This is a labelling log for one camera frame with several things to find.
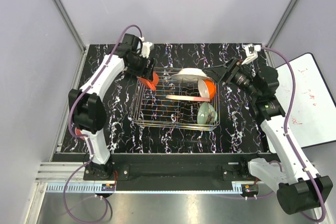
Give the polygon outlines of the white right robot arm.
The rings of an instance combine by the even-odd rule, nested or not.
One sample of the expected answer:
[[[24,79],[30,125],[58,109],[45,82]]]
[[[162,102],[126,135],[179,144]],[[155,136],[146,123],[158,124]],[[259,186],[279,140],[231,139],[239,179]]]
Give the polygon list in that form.
[[[239,176],[244,180],[256,177],[264,182],[276,193],[281,208],[289,215],[320,208],[317,222],[322,222],[327,215],[325,203],[333,182],[329,176],[320,175],[293,136],[288,125],[289,113],[275,96],[279,87],[277,70],[262,66],[253,75],[241,60],[234,58],[203,71],[214,82],[234,84],[251,96],[251,114],[281,161],[281,168],[276,168],[264,158],[251,159],[238,167]]]

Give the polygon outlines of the pink plastic cup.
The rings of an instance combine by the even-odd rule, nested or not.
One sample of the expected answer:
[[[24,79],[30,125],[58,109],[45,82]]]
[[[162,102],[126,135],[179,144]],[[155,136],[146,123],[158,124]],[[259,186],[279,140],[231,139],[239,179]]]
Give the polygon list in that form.
[[[74,129],[74,133],[75,133],[75,138],[80,138],[82,140],[85,140],[85,137],[82,136],[82,133],[81,133],[81,131],[78,128]]]

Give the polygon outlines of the white paper plate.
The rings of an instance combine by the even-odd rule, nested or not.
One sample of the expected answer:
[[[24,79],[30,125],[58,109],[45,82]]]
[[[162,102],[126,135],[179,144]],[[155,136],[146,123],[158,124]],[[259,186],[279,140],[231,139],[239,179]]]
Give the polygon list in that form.
[[[171,79],[180,82],[197,82],[199,79],[210,80],[210,77],[199,68],[183,68],[178,73],[172,75]]]

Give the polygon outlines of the orange ceramic mug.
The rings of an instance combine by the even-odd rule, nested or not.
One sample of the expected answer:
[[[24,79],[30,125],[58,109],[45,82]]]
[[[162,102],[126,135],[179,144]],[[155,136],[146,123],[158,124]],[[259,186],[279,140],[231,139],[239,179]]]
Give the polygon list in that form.
[[[140,78],[138,77],[138,80],[148,89],[155,91],[156,90],[156,85],[159,82],[159,76],[157,75],[157,73],[154,71],[153,72],[153,80],[147,80],[144,78]]]

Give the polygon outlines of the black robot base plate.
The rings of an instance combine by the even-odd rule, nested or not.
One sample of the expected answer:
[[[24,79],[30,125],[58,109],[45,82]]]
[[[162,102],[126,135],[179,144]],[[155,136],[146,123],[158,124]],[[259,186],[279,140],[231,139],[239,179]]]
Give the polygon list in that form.
[[[118,192],[212,192],[232,190],[232,182],[251,182],[254,158],[270,154],[113,154],[105,170],[88,165],[84,180],[117,180]]]

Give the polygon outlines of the pink and cream plate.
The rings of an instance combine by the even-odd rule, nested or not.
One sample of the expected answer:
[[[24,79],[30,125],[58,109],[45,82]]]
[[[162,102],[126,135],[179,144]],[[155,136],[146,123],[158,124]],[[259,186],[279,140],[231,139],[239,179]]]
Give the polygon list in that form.
[[[168,94],[165,96],[167,99],[170,100],[181,100],[181,101],[195,101],[195,102],[209,102],[209,98],[204,97],[195,97],[195,96],[188,96],[188,95],[172,95]]]

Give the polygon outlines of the green ceramic bowl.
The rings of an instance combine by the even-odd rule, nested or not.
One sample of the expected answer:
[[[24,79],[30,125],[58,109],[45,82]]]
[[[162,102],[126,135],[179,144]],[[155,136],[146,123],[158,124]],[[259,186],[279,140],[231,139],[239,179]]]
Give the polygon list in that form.
[[[218,114],[214,107],[208,102],[203,102],[198,110],[197,123],[200,125],[213,124],[217,117]]]

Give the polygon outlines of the wire dish rack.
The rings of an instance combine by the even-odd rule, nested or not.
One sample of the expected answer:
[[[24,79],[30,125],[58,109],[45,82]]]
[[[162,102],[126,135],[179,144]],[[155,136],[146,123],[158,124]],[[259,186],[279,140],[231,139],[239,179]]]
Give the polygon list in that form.
[[[220,107],[219,95],[209,101],[215,115],[214,121],[199,124],[197,115],[202,101],[169,99],[167,95],[182,95],[199,97],[197,81],[186,82],[172,79],[179,68],[154,68],[159,81],[155,90],[146,87],[141,81],[137,82],[131,119],[139,126],[170,127],[200,131],[211,131],[219,126]]]

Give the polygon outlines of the orange and white bowl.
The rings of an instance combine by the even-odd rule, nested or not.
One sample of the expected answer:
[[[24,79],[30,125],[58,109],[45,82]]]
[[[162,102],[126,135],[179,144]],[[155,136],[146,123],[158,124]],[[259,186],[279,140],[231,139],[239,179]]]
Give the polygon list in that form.
[[[214,82],[207,79],[199,79],[197,86],[201,97],[211,100],[215,96],[216,85]]]

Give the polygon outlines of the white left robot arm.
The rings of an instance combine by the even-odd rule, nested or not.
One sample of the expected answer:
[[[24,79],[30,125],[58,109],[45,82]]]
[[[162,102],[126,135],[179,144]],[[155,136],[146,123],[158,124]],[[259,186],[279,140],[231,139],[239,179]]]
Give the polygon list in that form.
[[[73,136],[86,141],[90,160],[97,164],[95,174],[103,180],[113,175],[113,167],[107,163],[110,151],[103,133],[107,119],[103,98],[123,71],[152,83],[154,59],[150,52],[153,48],[154,44],[143,37],[125,34],[122,41],[105,55],[92,77],[81,88],[72,89],[68,94],[68,129]]]

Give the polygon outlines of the white whiteboard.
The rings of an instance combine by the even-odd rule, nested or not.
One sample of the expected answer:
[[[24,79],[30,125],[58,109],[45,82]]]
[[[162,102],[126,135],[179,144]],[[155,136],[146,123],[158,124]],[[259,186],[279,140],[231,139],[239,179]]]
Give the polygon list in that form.
[[[296,80],[288,125],[301,147],[335,141],[335,101],[313,54],[290,61]]]

